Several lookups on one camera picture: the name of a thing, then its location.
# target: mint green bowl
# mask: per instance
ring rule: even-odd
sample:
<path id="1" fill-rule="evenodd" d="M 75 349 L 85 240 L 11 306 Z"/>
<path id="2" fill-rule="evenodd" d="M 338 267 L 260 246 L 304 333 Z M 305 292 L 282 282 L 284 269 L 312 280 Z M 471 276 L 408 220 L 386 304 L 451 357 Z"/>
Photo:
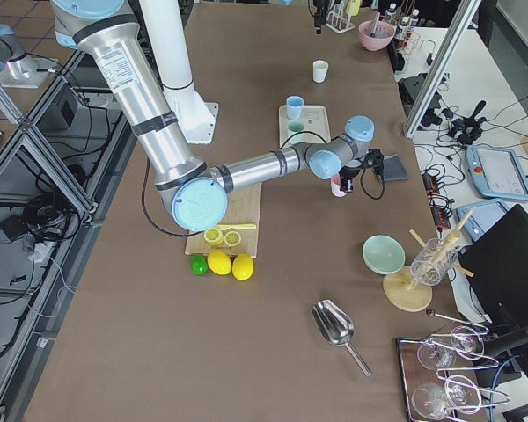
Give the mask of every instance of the mint green bowl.
<path id="1" fill-rule="evenodd" d="M 363 261 L 374 273 L 387 275 L 398 272 L 405 265 L 405 251 L 395 239 L 376 235 L 363 244 Z"/>

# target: metal scoop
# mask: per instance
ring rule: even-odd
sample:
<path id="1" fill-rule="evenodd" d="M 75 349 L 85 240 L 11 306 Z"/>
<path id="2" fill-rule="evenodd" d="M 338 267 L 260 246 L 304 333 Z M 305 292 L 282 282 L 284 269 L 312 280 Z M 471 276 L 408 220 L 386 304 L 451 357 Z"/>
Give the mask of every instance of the metal scoop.
<path id="1" fill-rule="evenodd" d="M 335 346 L 346 346 L 363 373 L 370 376 L 372 372 L 368 365 L 350 344 L 354 336 L 354 324 L 350 317 L 328 299 L 313 305 L 311 312 L 325 340 Z"/>

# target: cutting board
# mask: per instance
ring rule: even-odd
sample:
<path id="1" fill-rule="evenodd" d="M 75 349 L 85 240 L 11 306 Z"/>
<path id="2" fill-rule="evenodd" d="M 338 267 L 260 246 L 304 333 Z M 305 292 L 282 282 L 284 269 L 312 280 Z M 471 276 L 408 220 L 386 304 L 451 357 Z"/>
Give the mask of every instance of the cutting board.
<path id="1" fill-rule="evenodd" d="M 243 222 L 256 223 L 255 230 L 236 230 L 241 236 L 241 242 L 238 246 L 229 247 L 225 243 L 218 246 L 209 246 L 203 240 L 203 235 L 192 236 L 186 242 L 186 255 L 208 255 L 212 249 L 221 249 L 227 255 L 235 257 L 240 253 L 248 253 L 251 257 L 256 258 L 256 249 L 258 246 L 258 231 L 260 228 L 260 197 L 262 195 L 262 183 L 243 187 L 229 193 L 229 206 L 227 213 L 219 224 L 240 224 Z"/>

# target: lemon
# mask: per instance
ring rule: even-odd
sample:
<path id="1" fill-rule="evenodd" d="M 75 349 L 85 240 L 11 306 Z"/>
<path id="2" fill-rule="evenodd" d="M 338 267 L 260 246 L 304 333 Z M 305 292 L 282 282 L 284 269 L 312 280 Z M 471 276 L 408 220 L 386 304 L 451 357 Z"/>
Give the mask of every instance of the lemon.
<path id="1" fill-rule="evenodd" d="M 240 244 L 240 239 L 240 233 L 234 230 L 228 231 L 224 236 L 225 244 L 230 248 L 233 246 L 238 246 Z"/>
<path id="2" fill-rule="evenodd" d="M 218 246 L 223 242 L 224 236 L 223 232 L 214 227 L 213 229 L 205 230 L 203 232 L 203 238 L 211 246 Z"/>
<path id="3" fill-rule="evenodd" d="M 208 255 L 208 266 L 215 274 L 227 275 L 231 272 L 231 259 L 220 249 L 214 249 Z"/>
<path id="4" fill-rule="evenodd" d="M 232 263 L 232 275 L 238 281 L 248 280 L 254 273 L 254 261 L 247 253 L 238 255 Z"/>

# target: computer monitor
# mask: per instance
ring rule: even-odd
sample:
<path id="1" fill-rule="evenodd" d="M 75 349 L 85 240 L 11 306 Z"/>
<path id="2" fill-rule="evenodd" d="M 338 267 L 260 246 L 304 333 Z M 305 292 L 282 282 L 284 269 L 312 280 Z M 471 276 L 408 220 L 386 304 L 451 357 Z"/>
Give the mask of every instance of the computer monitor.
<path id="1" fill-rule="evenodd" d="M 475 273 L 470 285 L 493 326 L 528 325 L 528 214 L 520 205 L 460 253 L 459 262 Z M 528 344 L 511 351 L 528 376 Z"/>

